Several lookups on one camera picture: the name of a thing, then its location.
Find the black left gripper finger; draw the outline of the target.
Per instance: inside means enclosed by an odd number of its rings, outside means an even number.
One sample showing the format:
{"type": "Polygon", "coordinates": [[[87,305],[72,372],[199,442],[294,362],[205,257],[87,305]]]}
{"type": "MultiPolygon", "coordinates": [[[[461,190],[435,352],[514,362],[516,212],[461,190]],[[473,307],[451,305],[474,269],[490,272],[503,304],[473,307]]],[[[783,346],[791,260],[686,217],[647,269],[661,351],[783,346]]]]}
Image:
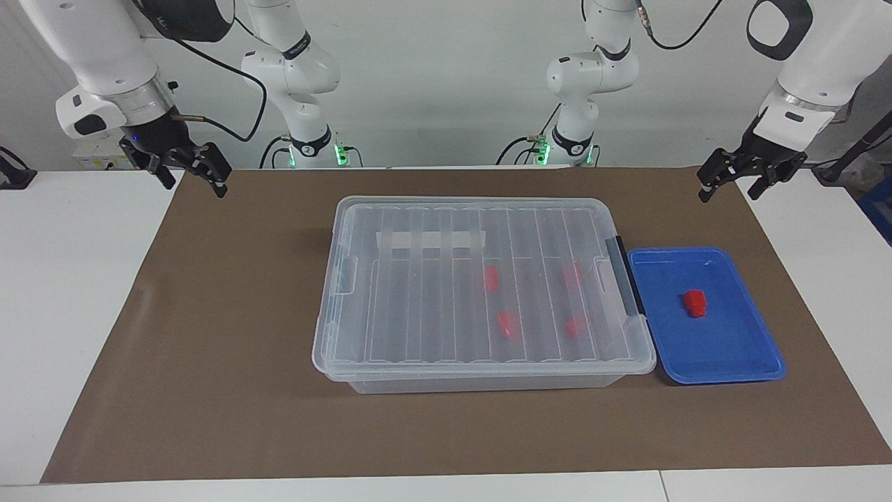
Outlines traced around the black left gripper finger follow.
{"type": "Polygon", "coordinates": [[[701,189],[698,191],[700,202],[708,203],[714,192],[722,185],[738,180],[740,155],[725,149],[716,149],[698,169],[698,180],[701,189]]]}
{"type": "Polygon", "coordinates": [[[776,167],[769,167],[746,191],[746,194],[751,200],[758,200],[768,188],[778,183],[787,183],[791,178],[792,163],[781,163],[776,167]]]}

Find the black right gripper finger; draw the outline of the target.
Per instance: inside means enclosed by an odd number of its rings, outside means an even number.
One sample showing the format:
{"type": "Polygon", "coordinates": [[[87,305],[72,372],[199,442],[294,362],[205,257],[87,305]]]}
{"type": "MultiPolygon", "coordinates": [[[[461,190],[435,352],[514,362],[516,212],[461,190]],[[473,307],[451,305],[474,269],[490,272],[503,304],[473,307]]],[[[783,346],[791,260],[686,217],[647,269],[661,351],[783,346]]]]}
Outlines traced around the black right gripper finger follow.
{"type": "Polygon", "coordinates": [[[162,184],[163,188],[166,190],[172,190],[176,184],[176,180],[171,173],[168,166],[168,155],[166,153],[145,153],[144,157],[144,166],[142,169],[144,171],[149,172],[150,175],[153,175],[160,184],[162,184]]]}
{"type": "Polygon", "coordinates": [[[216,143],[207,142],[187,149],[187,167],[191,174],[210,185],[219,198],[226,197],[227,179],[232,174],[232,166],[216,143]]]}

